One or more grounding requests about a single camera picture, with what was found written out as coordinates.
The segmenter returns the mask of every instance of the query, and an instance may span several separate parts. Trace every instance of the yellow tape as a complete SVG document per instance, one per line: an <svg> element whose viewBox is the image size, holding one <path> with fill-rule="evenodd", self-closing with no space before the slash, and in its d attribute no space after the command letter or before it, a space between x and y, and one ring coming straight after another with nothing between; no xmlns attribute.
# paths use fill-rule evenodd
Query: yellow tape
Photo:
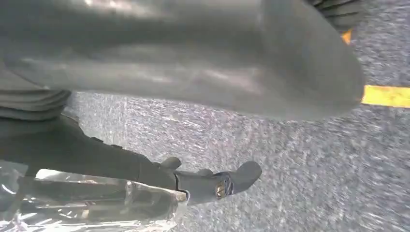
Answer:
<svg viewBox="0 0 410 232"><path fill-rule="evenodd" d="M410 108L410 88L391 86L365 86L362 103Z"/></svg>
<svg viewBox="0 0 410 232"><path fill-rule="evenodd" d="M351 30L348 30L347 32L345 32L345 33L342 35L342 38L343 38L343 40L344 40L347 44L350 44L350 41L351 41Z"/></svg>

